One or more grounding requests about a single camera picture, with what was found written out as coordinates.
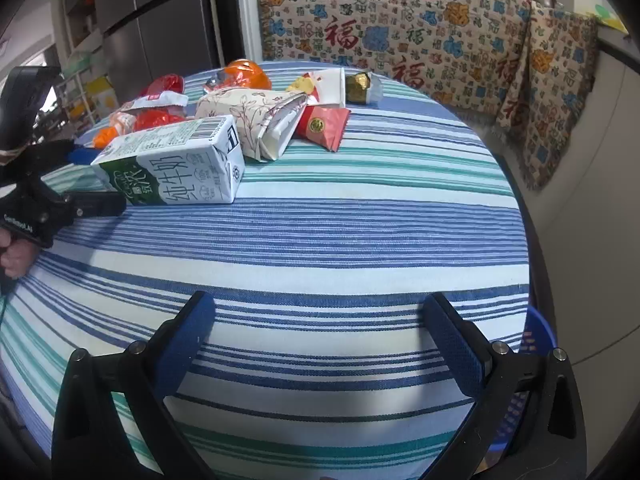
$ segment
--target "orange candy wrapper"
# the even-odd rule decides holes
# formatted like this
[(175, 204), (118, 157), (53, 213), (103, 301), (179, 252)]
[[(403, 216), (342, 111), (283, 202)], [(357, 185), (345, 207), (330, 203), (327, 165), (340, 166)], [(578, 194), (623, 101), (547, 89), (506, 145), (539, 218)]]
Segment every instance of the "orange candy wrapper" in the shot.
[(337, 152), (351, 111), (348, 108), (307, 106), (296, 133), (331, 152)]
[(215, 76), (204, 83), (204, 89), (207, 92), (234, 86), (271, 90), (271, 79), (257, 63), (248, 59), (236, 59), (222, 70), (218, 70)]

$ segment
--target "striped tablecloth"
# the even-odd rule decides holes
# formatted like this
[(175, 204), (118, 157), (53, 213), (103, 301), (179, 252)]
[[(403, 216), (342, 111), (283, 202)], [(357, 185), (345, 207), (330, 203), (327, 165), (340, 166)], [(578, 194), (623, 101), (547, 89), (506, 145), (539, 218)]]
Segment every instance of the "striped tablecloth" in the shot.
[[(265, 64), (274, 89), (318, 67)], [(188, 79), (191, 105), (209, 76)], [(281, 160), (249, 161), (231, 205), (129, 207), (60, 231), (0, 328), (1, 372), (45, 451), (74, 348), (104, 354), (147, 339), (201, 289), (216, 298), (216, 323), (166, 403), (221, 478), (424, 471), (471, 401), (418, 306), (444, 291), (488, 339), (517, 348), (527, 246), (480, 139), (428, 97), (391, 80), (384, 89), (379, 107), (351, 107), (337, 153), (293, 140)], [(100, 188), (85, 167), (45, 180)], [(114, 398), (140, 461), (154, 466)]]

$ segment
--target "white paper bag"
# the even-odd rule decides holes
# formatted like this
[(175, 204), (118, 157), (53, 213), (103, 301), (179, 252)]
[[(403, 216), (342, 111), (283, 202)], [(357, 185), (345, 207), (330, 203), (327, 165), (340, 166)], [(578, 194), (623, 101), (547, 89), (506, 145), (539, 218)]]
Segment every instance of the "white paper bag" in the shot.
[(200, 98), (195, 117), (233, 115), (242, 153), (265, 162), (282, 155), (305, 105), (302, 92), (223, 88)]
[(307, 72), (291, 83), (287, 91), (306, 93), (309, 106), (344, 108), (346, 106), (344, 69), (342, 67), (327, 68)]

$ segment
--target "red packet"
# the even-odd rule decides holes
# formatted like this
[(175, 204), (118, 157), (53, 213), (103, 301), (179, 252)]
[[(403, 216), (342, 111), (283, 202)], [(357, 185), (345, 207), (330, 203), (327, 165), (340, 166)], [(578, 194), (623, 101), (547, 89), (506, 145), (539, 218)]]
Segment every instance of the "red packet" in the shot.
[(350, 113), (348, 108), (307, 106), (300, 117), (296, 133), (331, 152), (337, 152)]

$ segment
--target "wrapped snack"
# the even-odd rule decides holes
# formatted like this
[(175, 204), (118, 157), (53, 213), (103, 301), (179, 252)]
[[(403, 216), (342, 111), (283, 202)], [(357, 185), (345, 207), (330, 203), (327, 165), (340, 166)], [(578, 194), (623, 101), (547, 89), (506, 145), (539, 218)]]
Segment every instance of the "wrapped snack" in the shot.
[(139, 132), (140, 130), (148, 130), (164, 124), (179, 123), (184, 120), (184, 116), (172, 115), (165, 110), (152, 108), (138, 114), (136, 123), (133, 125), (133, 131)]
[(94, 137), (94, 148), (103, 150), (118, 136), (118, 131), (113, 126), (101, 129)]
[(117, 137), (91, 163), (134, 205), (231, 203), (244, 173), (231, 116), (166, 124)]
[(254, 90), (271, 90), (271, 80), (256, 63), (248, 59), (236, 59), (204, 83), (206, 92), (240, 86)]
[(165, 90), (159, 94), (149, 94), (133, 101), (124, 103), (120, 110), (121, 112), (131, 112), (133, 110), (145, 110), (148, 108), (169, 108), (178, 107), (184, 108), (189, 102), (189, 98), (185, 94), (178, 94), (171, 90)]
[(287, 88), (287, 92), (304, 92), (308, 95), (309, 106), (344, 108), (346, 104), (344, 69), (342, 67), (327, 68), (307, 72), (296, 79)]
[(337, 152), (350, 113), (348, 108), (308, 106), (302, 114), (296, 133), (331, 152)]
[(159, 94), (165, 90), (171, 90), (181, 94), (184, 92), (184, 78), (177, 74), (167, 74), (155, 79), (148, 87), (146, 87), (140, 96)]
[(282, 155), (305, 104), (306, 94), (301, 92), (225, 88), (201, 97), (195, 117), (233, 115), (242, 152), (265, 162)]
[(357, 105), (378, 104), (382, 100), (382, 80), (373, 72), (346, 77), (347, 102)]

